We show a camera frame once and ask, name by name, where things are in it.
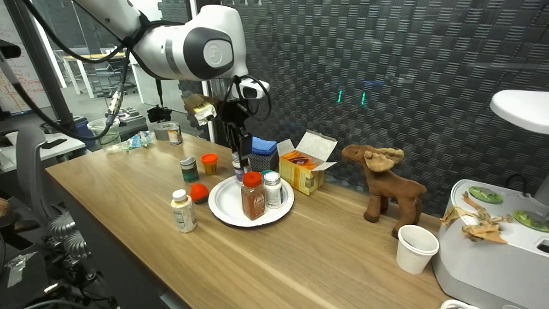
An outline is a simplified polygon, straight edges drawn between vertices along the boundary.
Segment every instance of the white cable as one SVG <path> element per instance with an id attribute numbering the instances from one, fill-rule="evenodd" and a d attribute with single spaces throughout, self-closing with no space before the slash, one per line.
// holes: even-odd
<path id="1" fill-rule="evenodd" d="M 89 307 L 86 307 L 86 306 L 77 304 L 77 303 L 75 303 L 75 302 L 66 301 L 66 300 L 48 300 L 48 301 L 43 301 L 43 302 L 39 302 L 39 303 L 37 303 L 37 304 L 34 304 L 34 305 L 32 305 L 32 306 L 25 307 L 25 308 L 23 308 L 23 309 L 41 308 L 41 307 L 45 307 L 45 306 L 51 305 L 51 304 L 62 304 L 62 305 L 69 305 L 69 306 L 72 306 L 72 307 L 74 307 L 74 308 L 89 309 Z"/>
<path id="2" fill-rule="evenodd" d="M 440 309 L 479 309 L 478 307 L 465 304 L 455 299 L 447 300 L 442 303 Z"/>

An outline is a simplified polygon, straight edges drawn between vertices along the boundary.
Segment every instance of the gray chair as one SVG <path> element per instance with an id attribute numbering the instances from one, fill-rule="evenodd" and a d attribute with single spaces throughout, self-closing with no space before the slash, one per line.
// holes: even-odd
<path id="1" fill-rule="evenodd" d="M 28 206 L 43 227 L 46 227 L 55 215 L 43 194 L 40 146 L 45 142 L 44 132 L 37 126 L 28 125 L 19 129 L 15 146 L 19 185 L 23 193 L 29 197 Z"/>

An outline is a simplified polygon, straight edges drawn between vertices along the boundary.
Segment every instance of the plush toy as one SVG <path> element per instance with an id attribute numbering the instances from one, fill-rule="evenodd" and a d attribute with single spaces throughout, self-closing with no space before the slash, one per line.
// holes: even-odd
<path id="1" fill-rule="evenodd" d="M 422 209 L 421 194 L 427 191 L 425 186 L 391 171 L 395 164 L 404 159 L 404 151 L 349 145 L 341 154 L 346 159 L 361 163 L 364 168 L 370 193 L 370 202 L 364 219 L 377 222 L 379 214 L 385 213 L 389 207 L 388 198 L 395 198 L 400 207 L 400 220 L 393 229 L 393 237 L 398 238 L 399 229 L 403 225 L 419 222 Z"/>

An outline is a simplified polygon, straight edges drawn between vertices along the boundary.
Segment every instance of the white paper plate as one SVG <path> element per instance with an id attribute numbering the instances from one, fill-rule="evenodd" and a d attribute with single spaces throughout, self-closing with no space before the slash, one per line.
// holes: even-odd
<path id="1" fill-rule="evenodd" d="M 255 220 L 250 220 L 242 211 L 242 197 L 236 176 L 218 183 L 210 192 L 208 204 L 211 212 L 221 221 L 238 227 L 256 227 L 275 222 L 284 217 L 294 204 L 294 190 L 284 179 L 282 183 L 282 207 L 270 209 L 265 207 L 265 214 Z"/>

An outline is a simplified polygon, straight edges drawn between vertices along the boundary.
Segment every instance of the whiteboard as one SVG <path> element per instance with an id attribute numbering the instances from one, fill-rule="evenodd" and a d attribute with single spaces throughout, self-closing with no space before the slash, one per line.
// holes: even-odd
<path id="1" fill-rule="evenodd" d="M 44 87 L 36 74 L 29 54 L 27 53 L 21 37 L 13 24 L 4 1 L 0 0 L 0 39 L 18 45 L 21 48 L 21 57 L 8 59 L 7 62 L 21 85 L 40 108 L 51 106 Z M 0 107 L 5 112 L 20 113 L 29 111 L 28 105 L 17 94 L 3 72 L 0 71 Z"/>

